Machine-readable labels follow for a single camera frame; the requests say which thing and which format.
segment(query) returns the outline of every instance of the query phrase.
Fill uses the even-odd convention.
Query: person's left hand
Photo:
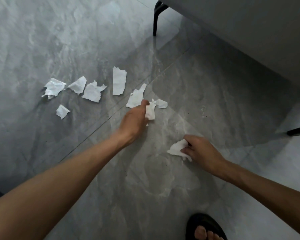
[[[117,132],[126,140],[126,146],[134,142],[146,128],[148,123],[148,118],[145,117],[147,105],[149,105],[149,101],[144,99],[141,105],[132,108],[123,117]]]

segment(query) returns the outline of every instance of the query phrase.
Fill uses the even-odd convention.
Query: black sandal
[[[185,230],[185,240],[196,240],[195,231],[197,226],[203,226],[207,233],[212,231],[218,234],[220,238],[228,240],[221,226],[211,216],[203,213],[196,213],[189,218]]]

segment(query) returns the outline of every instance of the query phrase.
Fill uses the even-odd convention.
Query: forearm
[[[220,178],[236,185],[300,234],[300,192],[229,163]]]
[[[114,135],[1,197],[0,239],[43,239],[124,145]]]

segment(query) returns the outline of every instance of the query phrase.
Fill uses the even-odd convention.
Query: torn paper piece
[[[150,104],[147,105],[145,108],[145,117],[148,118],[149,120],[155,119],[155,107],[156,107],[156,103],[152,99],[152,102],[150,102]]]
[[[112,70],[113,70],[112,95],[123,94],[124,89],[126,87],[127,72],[126,70],[120,70],[117,67],[112,68]]]
[[[161,100],[161,99],[157,99],[157,100],[155,101],[155,103],[156,103],[156,105],[158,105],[159,109],[165,109],[165,108],[168,107],[168,102],[163,101],[163,100]]]
[[[70,110],[62,106],[61,104],[59,105],[59,108],[56,110],[57,116],[59,116],[61,119],[63,119],[69,112]]]
[[[101,98],[101,91],[103,91],[106,88],[107,88],[107,86],[105,86],[104,84],[101,87],[98,87],[97,82],[94,81],[93,83],[90,83],[87,85],[82,97],[84,99],[88,99],[88,100],[98,103]]]
[[[72,91],[74,91],[76,94],[80,94],[84,92],[84,86],[86,85],[87,79],[82,76],[78,80],[76,80],[74,83],[71,83],[68,88],[70,88]]]
[[[45,85],[45,87],[47,88],[46,92],[41,97],[48,95],[48,99],[52,99],[54,96],[57,96],[59,92],[64,90],[65,86],[66,83],[51,78],[50,81]]]
[[[141,88],[139,90],[135,89],[132,94],[130,94],[128,103],[126,107],[128,108],[134,108],[141,104],[143,100],[143,92],[146,89],[147,84],[142,84]]]
[[[185,160],[186,158],[192,162],[192,159],[190,156],[188,156],[187,154],[181,152],[181,149],[184,149],[185,147],[187,147],[189,144],[185,139],[182,139],[181,141],[178,141],[177,143],[173,144],[170,149],[167,151],[167,153],[171,154],[171,155],[177,155],[177,156],[181,156],[183,160]]]

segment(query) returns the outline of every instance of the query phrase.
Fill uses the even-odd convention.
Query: person's left arm
[[[19,185],[0,198],[0,240],[44,239],[98,172],[145,129],[143,100],[107,140]]]

